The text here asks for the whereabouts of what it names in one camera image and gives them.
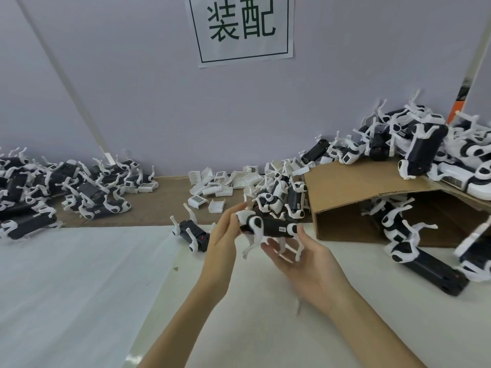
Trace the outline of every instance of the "person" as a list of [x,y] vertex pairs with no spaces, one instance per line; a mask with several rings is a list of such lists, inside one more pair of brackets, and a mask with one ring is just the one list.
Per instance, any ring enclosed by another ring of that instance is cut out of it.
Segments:
[[[213,308],[227,293],[236,259],[235,239],[240,235],[236,212],[226,210],[210,235],[201,275],[162,334],[141,360],[139,368],[182,368]],[[370,305],[351,286],[331,251],[298,225],[304,245],[299,262],[288,251],[284,258],[271,238],[261,248],[290,280],[302,301],[329,317],[365,368],[421,368],[423,363],[408,349]],[[288,244],[298,248],[298,242]]]

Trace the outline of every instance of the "right hand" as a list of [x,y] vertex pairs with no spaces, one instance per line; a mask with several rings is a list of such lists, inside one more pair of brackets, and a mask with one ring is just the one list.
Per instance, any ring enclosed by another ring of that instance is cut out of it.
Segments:
[[[324,315],[330,316],[336,305],[339,305],[352,292],[350,282],[331,251],[307,235],[302,225],[298,225],[298,238],[304,245],[300,261],[295,262],[295,253],[288,250],[281,258],[277,253],[279,244],[272,238],[261,244],[263,251],[271,258],[278,269],[291,281],[302,301],[307,301]],[[294,250],[298,242],[286,241]]]

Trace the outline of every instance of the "chinese character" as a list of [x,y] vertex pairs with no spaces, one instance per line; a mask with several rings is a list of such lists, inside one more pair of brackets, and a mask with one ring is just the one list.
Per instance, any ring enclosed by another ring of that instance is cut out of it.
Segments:
[[[220,6],[219,7],[217,5],[217,3],[215,2],[214,3],[214,7],[215,7],[215,12],[213,11],[212,8],[210,8],[208,6],[208,10],[211,13],[214,12],[212,14],[212,16],[210,18],[208,18],[208,22],[211,22],[212,19],[216,19],[216,21],[217,22],[220,22],[221,24],[210,26],[210,29],[218,29],[218,31],[216,32],[216,34],[213,35],[211,37],[211,39],[213,40],[213,39],[215,39],[215,37],[218,37],[218,41],[219,42],[222,42],[222,40],[226,37],[226,36],[222,35],[222,32],[225,32],[231,38],[238,40],[239,37],[238,36],[234,36],[234,32],[236,31],[236,29],[235,29],[234,26],[238,26],[239,24],[238,23],[225,24],[224,19],[223,19],[223,18],[230,18],[230,17],[234,17],[235,16],[235,13],[230,13],[230,9],[235,9],[235,4],[229,5],[228,4],[228,0],[225,0],[225,5],[224,6]],[[225,10],[225,14],[222,14],[221,18],[218,15],[218,10]]]
[[[241,0],[245,2],[245,7],[242,8],[242,22],[244,27],[244,38],[248,35],[261,36],[259,31],[259,7],[254,5],[254,1],[257,0]],[[273,0],[270,0],[270,10],[261,12],[261,24],[263,36],[273,36],[276,32],[276,28],[273,27],[271,32],[265,31],[264,17],[268,14],[273,14]]]

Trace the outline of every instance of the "left hand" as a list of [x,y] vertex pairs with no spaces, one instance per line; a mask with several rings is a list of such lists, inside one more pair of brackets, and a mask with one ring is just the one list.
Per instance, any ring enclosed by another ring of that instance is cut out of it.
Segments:
[[225,210],[210,234],[205,263],[197,285],[212,292],[215,303],[222,300],[230,284],[237,256],[235,239],[241,233],[236,213],[246,207],[247,203],[242,203]]

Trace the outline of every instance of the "right forearm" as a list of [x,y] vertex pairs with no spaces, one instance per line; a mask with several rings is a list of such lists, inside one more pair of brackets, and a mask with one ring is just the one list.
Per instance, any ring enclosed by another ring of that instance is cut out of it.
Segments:
[[330,317],[365,368],[425,367],[354,289]]

